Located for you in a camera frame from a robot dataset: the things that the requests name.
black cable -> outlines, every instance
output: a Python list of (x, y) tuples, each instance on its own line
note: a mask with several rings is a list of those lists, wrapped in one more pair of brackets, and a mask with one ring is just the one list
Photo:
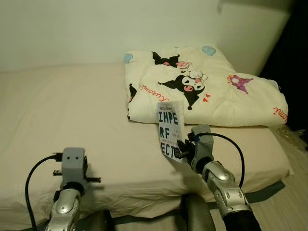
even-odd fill
[(203, 133), (199, 133), (199, 134), (195, 135), (196, 138), (200, 137), (200, 136), (218, 136), (218, 137), (221, 137), (221, 138), (224, 138), (224, 139), (230, 141), (236, 147), (236, 149), (238, 150), (238, 152), (241, 156), (241, 164), (242, 164), (242, 174), (241, 174), (241, 180), (240, 180), (240, 184), (239, 184), (239, 187), (241, 188), (243, 183), (244, 183), (244, 177), (245, 177), (245, 162), (244, 162), (244, 156), (243, 156), (243, 153), (242, 153), (242, 150), (240, 149), (240, 147), (236, 144), (236, 142), (231, 140), (229, 137), (226, 137), (226, 136), (221, 135), (221, 134), (211, 133), (211, 132), (203, 132)]
[(35, 223), (35, 219), (34, 219), (34, 214), (33, 214), (33, 211), (32, 211), (32, 208), (31, 208), (31, 204), (30, 204), (30, 200), (29, 200), (29, 182), (30, 182), (30, 178), (33, 174), (33, 172), (35, 171), (35, 169), (43, 162), (45, 162), (46, 160), (50, 160), (50, 159), (56, 159), (59, 157), (59, 155), (51, 155), (51, 156), (48, 156), (40, 161), (38, 161), (38, 163), (36, 165), (34, 165), (34, 167), (31, 169), (28, 177), (27, 177), (27, 180), (26, 180), (26, 187), (25, 187), (25, 197), (26, 197), (26, 204), (27, 204), (27, 208), (28, 208), (28, 212), (29, 212), (29, 215), (30, 215), (30, 219), (31, 219), (31, 224), (32, 224), (32, 230), (33, 231), (37, 231), (37, 225)]

purple cartoon character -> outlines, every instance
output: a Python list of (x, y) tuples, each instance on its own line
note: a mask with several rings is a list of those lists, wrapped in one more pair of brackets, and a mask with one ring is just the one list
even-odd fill
[(253, 78), (241, 78), (237, 75), (230, 75), (227, 78), (228, 83), (231, 83), (233, 86), (236, 86), (238, 90), (242, 90), (246, 94), (248, 94), (244, 84), (249, 83)]

black letters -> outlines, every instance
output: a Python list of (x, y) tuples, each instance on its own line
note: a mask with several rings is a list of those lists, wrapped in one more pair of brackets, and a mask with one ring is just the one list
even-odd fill
[(171, 146), (171, 149), (172, 149), (171, 157), (173, 157), (173, 154), (174, 154), (174, 147)]
[(169, 121), (170, 121), (170, 124), (171, 124), (171, 121), (172, 121), (172, 113), (171, 113), (171, 112), (168, 112), (168, 115), (169, 115)]
[(179, 148), (177, 148), (177, 147), (174, 148), (174, 154), (180, 154)]
[(165, 133), (166, 133), (166, 139), (168, 138), (167, 136), (170, 135), (169, 134), (169, 128), (165, 128)]
[(159, 122), (163, 122), (162, 120), (162, 112), (158, 112), (159, 113)]
[(161, 148), (162, 148), (162, 153), (165, 154), (164, 149), (165, 149), (165, 144), (164, 143), (160, 143)]
[(179, 124), (179, 123), (178, 123), (177, 114), (175, 114), (175, 112), (173, 112), (172, 114), (173, 114), (174, 124)]
[(166, 155), (169, 155), (170, 153), (168, 152), (168, 147), (170, 147), (169, 144), (166, 144)]
[(169, 119), (168, 119), (168, 112), (164, 112), (164, 122), (166, 123), (169, 123)]
[(159, 131), (160, 131), (160, 137), (164, 138), (164, 129), (162, 127), (159, 127)]

mattress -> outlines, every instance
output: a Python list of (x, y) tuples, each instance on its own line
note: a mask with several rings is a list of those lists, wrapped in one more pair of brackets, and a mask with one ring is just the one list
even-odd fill
[[(81, 218), (101, 209), (114, 217), (155, 217), (177, 208), (184, 193), (213, 200), (187, 164), (160, 153), (155, 124), (129, 122), (122, 64), (60, 66), (0, 74), (0, 230), (30, 227), (24, 187), (40, 159), (65, 147), (83, 147), (87, 175), (101, 177), (82, 198)], [(289, 161), (266, 127), (218, 128), (241, 147), (246, 165), (244, 192), (267, 187), (292, 174)], [(214, 137), (213, 156), (239, 182), (240, 157)], [(35, 171), (29, 195), (37, 224), (49, 218), (61, 177), (52, 160)]]

cartoon character print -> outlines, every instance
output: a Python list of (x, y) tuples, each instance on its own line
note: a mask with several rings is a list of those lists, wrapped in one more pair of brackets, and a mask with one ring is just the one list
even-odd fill
[(129, 99), (129, 103), (133, 100), (133, 98), (135, 97), (137, 90), (133, 87), (132, 84), (129, 85), (129, 91), (130, 91), (130, 99)]
[[(137, 90), (133, 87), (132, 84), (129, 85), (129, 91), (130, 91), (130, 99), (128, 101), (128, 103), (130, 103), (133, 98), (135, 97)], [(129, 116), (129, 108), (127, 109), (127, 118), (130, 120), (130, 116)]]
[(248, 94), (244, 84), (249, 83), (253, 78), (241, 78), (237, 75), (230, 75), (227, 78), (228, 83), (231, 83), (233, 86), (236, 86), (238, 90), (241, 90)]
[(179, 67), (180, 69), (188, 69), (192, 64), (191, 62), (179, 61), (179, 54), (169, 58), (161, 58), (156, 52), (152, 52), (154, 63), (156, 65), (163, 64), (166, 66)]
[(204, 74), (200, 71), (182, 71), (182, 73), (185, 72), (189, 72), (189, 74), (179, 75), (175, 80), (158, 84), (183, 92), (189, 104), (187, 109), (192, 110), (192, 105), (199, 99), (198, 95), (205, 89), (202, 79)]

